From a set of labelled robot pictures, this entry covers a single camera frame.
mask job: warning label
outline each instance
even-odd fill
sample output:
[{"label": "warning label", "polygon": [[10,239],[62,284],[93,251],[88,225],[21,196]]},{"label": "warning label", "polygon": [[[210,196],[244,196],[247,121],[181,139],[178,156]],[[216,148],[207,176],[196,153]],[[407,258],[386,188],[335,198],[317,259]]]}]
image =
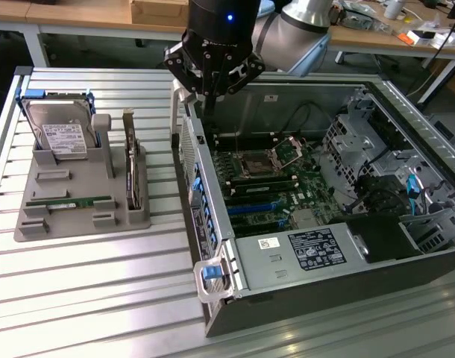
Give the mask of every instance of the warning label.
[{"label": "warning label", "polygon": [[295,256],[305,271],[346,263],[330,229],[289,235]]},{"label": "warning label", "polygon": [[87,152],[81,125],[42,125],[54,154],[84,154]]}]

